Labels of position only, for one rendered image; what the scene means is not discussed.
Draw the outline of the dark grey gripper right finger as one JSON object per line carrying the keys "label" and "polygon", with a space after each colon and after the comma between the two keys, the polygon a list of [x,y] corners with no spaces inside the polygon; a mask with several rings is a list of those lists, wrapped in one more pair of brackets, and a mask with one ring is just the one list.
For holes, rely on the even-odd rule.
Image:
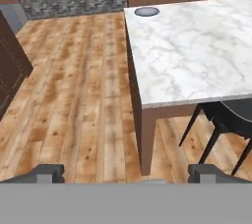
{"label": "dark grey gripper right finger", "polygon": [[249,180],[227,175],[213,164],[190,164],[189,183],[196,184],[248,184]]}

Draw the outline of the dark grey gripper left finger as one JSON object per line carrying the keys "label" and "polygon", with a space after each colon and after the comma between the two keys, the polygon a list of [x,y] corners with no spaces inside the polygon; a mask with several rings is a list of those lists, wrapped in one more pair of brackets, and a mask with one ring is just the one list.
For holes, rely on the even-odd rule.
{"label": "dark grey gripper left finger", "polygon": [[64,183],[63,164],[39,164],[28,173],[4,180],[6,184],[60,184]]}

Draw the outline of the marble top dining table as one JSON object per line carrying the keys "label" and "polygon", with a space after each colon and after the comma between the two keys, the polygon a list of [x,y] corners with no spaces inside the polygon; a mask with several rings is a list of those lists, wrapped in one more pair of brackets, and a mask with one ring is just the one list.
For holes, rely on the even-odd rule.
{"label": "marble top dining table", "polygon": [[156,120],[196,104],[252,97],[252,0],[152,5],[124,10],[129,84],[140,171],[151,174]]}

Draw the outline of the grey round plate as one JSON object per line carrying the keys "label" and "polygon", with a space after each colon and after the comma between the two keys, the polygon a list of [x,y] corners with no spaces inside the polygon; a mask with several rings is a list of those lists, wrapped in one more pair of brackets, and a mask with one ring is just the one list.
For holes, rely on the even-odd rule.
{"label": "grey round plate", "polygon": [[152,17],[159,13],[159,9],[156,7],[141,7],[137,8],[134,12],[139,17]]}

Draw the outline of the black chair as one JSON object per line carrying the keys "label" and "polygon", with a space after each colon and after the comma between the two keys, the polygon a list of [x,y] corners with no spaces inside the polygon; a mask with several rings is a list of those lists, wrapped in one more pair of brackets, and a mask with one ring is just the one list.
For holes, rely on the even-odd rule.
{"label": "black chair", "polygon": [[213,123],[215,128],[200,158],[200,164],[205,163],[217,139],[222,134],[236,134],[245,140],[249,140],[231,172],[231,175],[234,176],[252,150],[252,98],[197,104],[179,146],[185,141],[201,111],[204,112],[207,119]]}

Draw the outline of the dark brown kitchen counter cabinet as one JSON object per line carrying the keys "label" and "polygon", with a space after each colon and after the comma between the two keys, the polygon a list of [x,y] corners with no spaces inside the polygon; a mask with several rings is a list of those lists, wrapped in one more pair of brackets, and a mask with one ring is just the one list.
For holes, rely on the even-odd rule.
{"label": "dark brown kitchen counter cabinet", "polygon": [[31,61],[0,11],[0,120],[32,70]]}

